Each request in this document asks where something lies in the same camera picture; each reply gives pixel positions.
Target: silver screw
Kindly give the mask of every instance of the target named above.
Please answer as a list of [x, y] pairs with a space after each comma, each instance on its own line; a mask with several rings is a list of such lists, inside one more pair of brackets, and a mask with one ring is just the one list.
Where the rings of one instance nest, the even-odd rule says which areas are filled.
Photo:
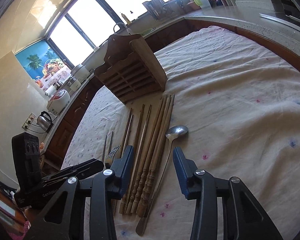
[[77, 181], [77, 178], [75, 178], [75, 177], [71, 177], [68, 179], [69, 184], [74, 184], [76, 181]]
[[197, 169], [195, 173], [198, 175], [204, 175], [206, 172], [203, 169]]
[[232, 177], [232, 178], [231, 178], [231, 181], [232, 181], [233, 183], [239, 183], [239, 182], [240, 182], [240, 179], [239, 179], [238, 177]]
[[111, 169], [106, 169], [103, 171], [103, 175], [109, 176], [113, 173], [113, 171]]

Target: ceiling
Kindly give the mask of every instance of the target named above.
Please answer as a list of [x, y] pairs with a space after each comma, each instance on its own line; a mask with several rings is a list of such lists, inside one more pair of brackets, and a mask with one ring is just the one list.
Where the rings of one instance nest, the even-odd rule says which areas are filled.
[[43, 37], [70, 0], [14, 0], [0, 18], [0, 58]]

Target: blue gripper pad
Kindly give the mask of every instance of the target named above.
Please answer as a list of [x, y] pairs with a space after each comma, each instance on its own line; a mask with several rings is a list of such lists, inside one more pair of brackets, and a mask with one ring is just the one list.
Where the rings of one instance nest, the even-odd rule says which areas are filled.
[[201, 182], [194, 176], [197, 166], [194, 161], [186, 159], [180, 147], [173, 149], [173, 163], [176, 169], [181, 193], [187, 200], [197, 199], [201, 193]]
[[128, 145], [122, 155], [122, 158], [117, 159], [112, 163], [110, 169], [114, 171], [115, 178], [112, 185], [108, 187], [108, 192], [111, 192], [110, 195], [112, 198], [121, 199], [126, 193], [129, 186], [133, 160], [133, 146]]

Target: wooden utensil holder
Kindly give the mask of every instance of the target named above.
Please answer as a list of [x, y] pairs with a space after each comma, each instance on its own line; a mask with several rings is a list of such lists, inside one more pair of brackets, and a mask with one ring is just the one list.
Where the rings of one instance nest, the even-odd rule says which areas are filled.
[[111, 35], [104, 61], [94, 74], [124, 104], [165, 89], [166, 73], [140, 34]]

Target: sink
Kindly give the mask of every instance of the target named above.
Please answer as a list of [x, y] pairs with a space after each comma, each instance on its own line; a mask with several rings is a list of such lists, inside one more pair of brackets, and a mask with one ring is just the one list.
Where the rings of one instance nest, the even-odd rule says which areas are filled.
[[149, 34], [150, 32], [152, 32], [152, 31], [154, 31], [154, 30], [155, 30], [155, 27], [154, 27], [154, 28], [151, 28], [151, 29], [147, 29], [147, 30], [141, 32], [140, 34], [141, 34], [142, 36], [146, 36], [147, 34]]

